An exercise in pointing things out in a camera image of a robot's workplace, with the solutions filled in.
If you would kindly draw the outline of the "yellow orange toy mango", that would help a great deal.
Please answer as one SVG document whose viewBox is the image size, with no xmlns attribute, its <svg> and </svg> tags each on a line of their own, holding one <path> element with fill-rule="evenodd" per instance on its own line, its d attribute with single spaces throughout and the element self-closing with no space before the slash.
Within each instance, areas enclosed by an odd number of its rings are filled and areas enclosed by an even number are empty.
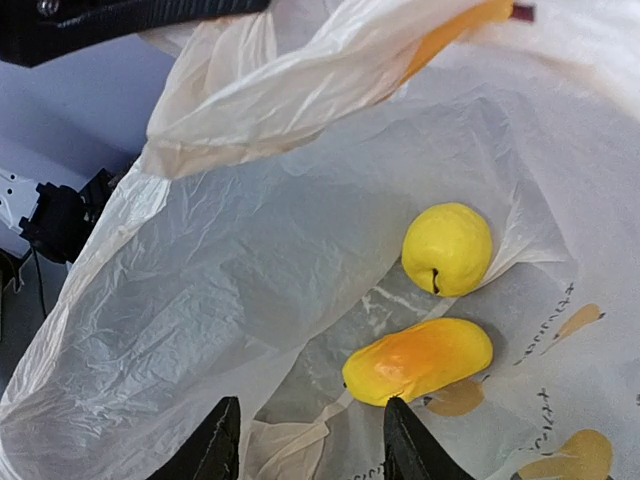
<svg viewBox="0 0 640 480">
<path fill-rule="evenodd" d="M 342 375 L 354 399 L 376 407 L 399 397 L 409 403 L 486 369 L 493 344 L 477 324 L 427 320 L 355 351 Z"/>
</svg>

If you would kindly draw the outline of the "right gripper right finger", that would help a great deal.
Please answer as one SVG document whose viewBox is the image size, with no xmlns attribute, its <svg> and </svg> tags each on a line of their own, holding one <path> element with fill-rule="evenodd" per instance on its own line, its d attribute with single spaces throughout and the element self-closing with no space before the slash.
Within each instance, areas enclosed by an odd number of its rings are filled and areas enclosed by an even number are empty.
<svg viewBox="0 0 640 480">
<path fill-rule="evenodd" d="M 385 406 L 383 440 L 385 480 L 473 480 L 399 397 Z"/>
</svg>

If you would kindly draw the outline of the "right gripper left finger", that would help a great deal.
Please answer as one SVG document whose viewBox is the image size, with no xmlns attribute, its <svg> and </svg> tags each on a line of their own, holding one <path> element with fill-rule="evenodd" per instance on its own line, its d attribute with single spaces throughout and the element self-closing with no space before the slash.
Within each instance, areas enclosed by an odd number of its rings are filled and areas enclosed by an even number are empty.
<svg viewBox="0 0 640 480">
<path fill-rule="evenodd" d="M 154 480 L 235 480 L 239 477 L 241 409 L 223 397 Z"/>
</svg>

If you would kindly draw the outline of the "banana print plastic bag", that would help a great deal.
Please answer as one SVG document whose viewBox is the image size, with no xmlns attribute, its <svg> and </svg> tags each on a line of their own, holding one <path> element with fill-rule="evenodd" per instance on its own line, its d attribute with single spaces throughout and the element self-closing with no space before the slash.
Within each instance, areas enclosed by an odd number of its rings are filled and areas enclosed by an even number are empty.
<svg viewBox="0 0 640 480">
<path fill-rule="evenodd" d="M 639 475 L 639 5 L 277 1 L 156 29 L 175 62 L 1 399 L 5 479 L 143 479 L 224 396 L 244 479 L 377 479 L 348 355 L 454 315 L 488 371 L 413 408 L 478 479 Z M 460 203 L 491 262 L 406 275 Z"/>
</svg>

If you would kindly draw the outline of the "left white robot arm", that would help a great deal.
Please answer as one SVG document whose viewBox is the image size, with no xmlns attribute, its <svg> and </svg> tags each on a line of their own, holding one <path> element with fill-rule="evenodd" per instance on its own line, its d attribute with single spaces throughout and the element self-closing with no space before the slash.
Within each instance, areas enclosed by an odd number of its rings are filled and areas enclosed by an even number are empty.
<svg viewBox="0 0 640 480">
<path fill-rule="evenodd" d="M 266 1 L 4 1 L 1 59 L 35 67 L 78 50 L 176 24 L 260 13 Z M 29 243 L 35 259 L 74 262 L 111 195 L 100 170 L 80 191 L 1 173 L 1 221 Z"/>
</svg>

